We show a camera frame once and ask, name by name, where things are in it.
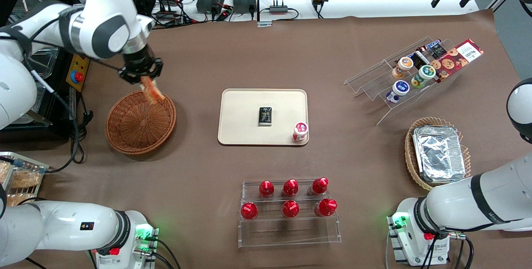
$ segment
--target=wicker basket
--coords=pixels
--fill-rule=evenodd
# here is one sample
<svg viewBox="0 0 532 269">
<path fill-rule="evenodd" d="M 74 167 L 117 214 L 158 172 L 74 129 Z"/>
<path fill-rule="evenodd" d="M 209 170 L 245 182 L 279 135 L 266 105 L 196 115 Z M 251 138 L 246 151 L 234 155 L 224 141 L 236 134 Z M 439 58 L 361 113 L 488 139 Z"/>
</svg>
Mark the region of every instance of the wicker basket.
<svg viewBox="0 0 532 269">
<path fill-rule="evenodd" d="M 404 155 L 406 159 L 406 167 L 408 168 L 408 171 L 410 172 L 410 175 L 414 179 L 418 185 L 423 187 L 423 189 L 431 190 L 437 185 L 429 184 L 422 180 L 419 176 L 419 167 L 418 167 L 418 159 L 416 157 L 416 151 L 414 149 L 414 141 L 412 140 L 412 132 L 416 127 L 424 126 L 424 125 L 432 125 L 432 126 L 447 126 L 447 127 L 454 127 L 454 125 L 451 125 L 448 121 L 445 121 L 441 118 L 436 117 L 424 117 L 418 119 L 415 123 L 412 124 L 408 132 L 406 133 L 406 139 L 404 142 Z M 462 133 L 460 131 L 458 132 L 458 139 L 462 141 Z M 465 177 L 468 178 L 471 176 L 471 155 L 469 155 L 468 148 L 465 146 L 460 145 L 460 148 L 462 150 L 462 156 L 464 159 L 464 167 L 465 167 Z"/>
<path fill-rule="evenodd" d="M 140 155 L 160 146 L 175 126 L 175 105 L 165 100 L 150 105 L 142 91 L 122 97 L 109 111 L 105 136 L 109 144 L 126 155 Z"/>
</svg>

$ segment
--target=tray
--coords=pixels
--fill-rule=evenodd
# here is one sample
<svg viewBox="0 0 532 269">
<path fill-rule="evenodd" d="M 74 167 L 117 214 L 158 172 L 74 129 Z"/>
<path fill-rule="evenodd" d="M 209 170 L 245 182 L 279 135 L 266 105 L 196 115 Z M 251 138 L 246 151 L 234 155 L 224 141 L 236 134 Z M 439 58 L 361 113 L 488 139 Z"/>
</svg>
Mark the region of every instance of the tray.
<svg viewBox="0 0 532 269">
<path fill-rule="evenodd" d="M 271 126 L 258 125 L 260 107 L 272 107 Z M 310 135 L 301 142 L 292 138 L 298 121 L 309 124 L 306 92 L 301 89 L 226 89 L 218 141 L 226 145 L 304 146 Z"/>
</svg>

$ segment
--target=brown table surface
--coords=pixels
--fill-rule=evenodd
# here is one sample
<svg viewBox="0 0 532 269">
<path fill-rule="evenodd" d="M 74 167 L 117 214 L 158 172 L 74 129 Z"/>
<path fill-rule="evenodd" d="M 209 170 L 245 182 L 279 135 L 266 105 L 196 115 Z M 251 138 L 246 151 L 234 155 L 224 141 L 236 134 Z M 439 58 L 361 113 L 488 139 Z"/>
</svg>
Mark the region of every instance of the brown table surface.
<svg viewBox="0 0 532 269">
<path fill-rule="evenodd" d="M 354 97 L 345 79 L 423 38 L 473 39 L 485 55 L 454 83 L 376 126 L 385 109 Z M 116 72 L 93 63 L 84 96 L 95 113 L 82 142 L 87 162 L 46 176 L 47 199 L 138 210 L 161 228 L 183 269 L 383 268 L 385 216 L 399 202 L 427 192 L 412 180 L 404 139 L 416 119 L 444 118 L 464 134 L 473 173 L 524 155 L 526 144 L 507 118 L 505 103 L 518 82 L 496 33 L 491 11 L 449 17 L 388 17 L 208 23 L 154 31 L 150 45 L 165 61 L 157 82 L 175 102 L 178 123 L 166 144 L 128 157 L 108 144 L 104 125 L 112 105 L 135 91 Z M 120 65 L 120 59 L 111 61 Z M 222 146 L 217 141 L 220 99 L 228 88 L 304 89 L 310 142 L 303 147 Z M 4 145 L 59 166 L 68 145 Z M 239 250 L 237 218 L 243 180 L 327 176 L 338 200 L 341 244 Z M 530 267 L 530 233 L 470 233 L 473 268 Z M 447 266 L 454 266 L 452 243 Z M 467 260 L 465 252 L 462 263 Z M 90 268 L 84 252 L 35 252 L 49 269 Z M 391 267 L 396 264 L 389 252 Z M 32 268 L 28 262 L 15 267 Z"/>
</svg>

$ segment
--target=red bottle cap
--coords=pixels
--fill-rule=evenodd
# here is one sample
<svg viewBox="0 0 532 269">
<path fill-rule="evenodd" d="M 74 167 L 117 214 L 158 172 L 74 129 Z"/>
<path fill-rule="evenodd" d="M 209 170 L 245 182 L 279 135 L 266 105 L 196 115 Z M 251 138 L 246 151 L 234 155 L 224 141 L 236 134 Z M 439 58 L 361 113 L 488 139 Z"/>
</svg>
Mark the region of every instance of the red bottle cap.
<svg viewBox="0 0 532 269">
<path fill-rule="evenodd" d="M 265 180 L 259 186 L 259 193 L 262 197 L 271 197 L 273 195 L 273 184 L 269 180 Z"/>
<path fill-rule="evenodd" d="M 321 216 L 331 216 L 336 211 L 336 208 L 338 208 L 338 204 L 333 199 L 322 199 L 318 205 L 318 211 Z"/>
<path fill-rule="evenodd" d="M 259 210 L 257 210 L 257 206 L 254 203 L 247 202 L 240 208 L 240 214 L 243 219 L 254 220 L 259 214 Z"/>
<path fill-rule="evenodd" d="M 287 180 L 283 186 L 283 193 L 285 193 L 286 196 L 294 196 L 296 193 L 298 193 L 298 190 L 298 182 L 293 178 Z"/>
<path fill-rule="evenodd" d="M 312 182 L 312 191 L 316 194 L 325 193 L 327 191 L 327 185 L 329 185 L 327 178 L 318 178 Z"/>
<path fill-rule="evenodd" d="M 287 200 L 283 204 L 283 215 L 287 218 L 294 218 L 299 214 L 299 205 L 293 200 Z"/>
</svg>

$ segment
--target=clear acrylic rack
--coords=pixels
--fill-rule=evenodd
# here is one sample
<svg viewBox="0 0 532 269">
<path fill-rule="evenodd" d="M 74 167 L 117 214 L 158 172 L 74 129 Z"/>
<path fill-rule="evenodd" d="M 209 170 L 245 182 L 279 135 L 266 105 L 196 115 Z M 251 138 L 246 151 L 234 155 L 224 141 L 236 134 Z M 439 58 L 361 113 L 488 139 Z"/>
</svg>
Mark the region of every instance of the clear acrylic rack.
<svg viewBox="0 0 532 269">
<path fill-rule="evenodd" d="M 327 191 L 322 195 L 307 195 L 314 179 L 298 180 L 299 190 L 294 197 L 282 197 L 286 180 L 271 180 L 275 193 L 273 197 L 259 196 L 260 182 L 242 183 L 241 205 L 255 203 L 259 215 L 254 220 L 238 218 L 238 248 L 287 246 L 298 244 L 342 243 L 338 212 L 328 217 L 317 217 L 314 206 L 324 198 L 332 198 Z M 285 218 L 281 212 L 283 203 L 294 200 L 300 212 L 295 218 Z"/>
<path fill-rule="evenodd" d="M 392 69 L 397 64 L 397 60 L 399 60 L 401 57 L 405 57 L 410 55 L 411 53 L 414 53 L 414 51 L 418 47 L 429 44 L 431 42 L 433 42 L 433 39 L 430 37 L 420 39 L 416 43 L 413 43 L 405 49 L 389 56 L 388 58 L 382 60 L 382 62 L 375 64 L 364 72 L 361 72 L 360 74 L 357 74 L 356 76 L 345 80 L 344 85 L 349 85 L 349 87 L 351 87 L 351 89 L 353 89 L 353 91 L 355 92 L 356 96 L 365 93 L 372 101 L 380 97 L 380 100 L 383 100 L 384 104 L 388 106 L 388 111 L 386 112 L 386 114 L 384 114 L 384 116 L 382 116 L 377 125 L 379 125 L 379 123 L 382 123 L 385 119 L 390 118 L 391 116 L 401 112 L 405 108 L 414 104 L 425 93 L 427 93 L 427 91 L 435 89 L 441 84 L 450 83 L 452 80 L 456 79 L 456 77 L 460 74 L 460 72 L 457 72 L 452 76 L 446 78 L 441 83 L 437 83 L 435 80 L 431 79 L 421 89 L 410 87 L 410 91 L 405 96 L 401 97 L 401 100 L 395 104 L 386 100 L 386 94 L 388 93 L 388 91 L 390 91 L 390 89 L 392 89 L 393 83 L 398 80 L 397 78 L 392 76 Z M 454 44 L 448 39 L 443 40 L 440 45 L 447 51 L 454 48 Z M 423 55 L 428 59 L 429 62 L 434 60 L 434 58 L 429 54 L 428 51 L 425 51 Z M 408 72 L 406 72 L 405 76 L 401 78 L 401 80 L 405 80 L 406 82 L 411 84 L 410 80 L 414 77 L 416 73 L 417 70 L 414 67 Z"/>
</svg>

